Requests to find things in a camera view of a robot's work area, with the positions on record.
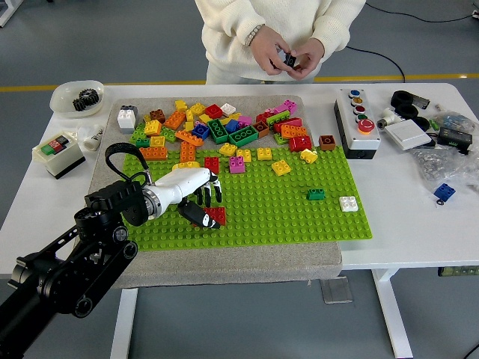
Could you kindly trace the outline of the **person's left hand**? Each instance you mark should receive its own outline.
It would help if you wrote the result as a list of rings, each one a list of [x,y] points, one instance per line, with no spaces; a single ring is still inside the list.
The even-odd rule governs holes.
[[[291,50],[290,54],[298,59],[299,63],[288,75],[295,80],[303,80],[317,68],[325,49],[318,39],[312,37],[297,49]]]

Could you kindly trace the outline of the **person's right hand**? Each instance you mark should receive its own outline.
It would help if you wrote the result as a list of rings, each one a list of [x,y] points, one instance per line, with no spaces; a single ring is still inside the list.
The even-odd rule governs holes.
[[[277,49],[286,53],[290,47],[283,37],[266,25],[262,25],[250,42],[251,53],[260,68],[269,76],[278,75],[281,72],[290,72],[291,67],[287,66],[278,56]]]

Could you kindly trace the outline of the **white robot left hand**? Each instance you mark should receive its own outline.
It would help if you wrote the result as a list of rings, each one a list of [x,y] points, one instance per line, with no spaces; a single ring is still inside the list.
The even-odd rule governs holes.
[[[211,202],[211,186],[215,189],[216,201],[222,202],[222,188],[218,176],[208,168],[179,168],[161,177],[151,188],[159,201],[151,218],[163,215],[166,209],[177,204],[177,211],[198,227],[220,228],[202,208]]]

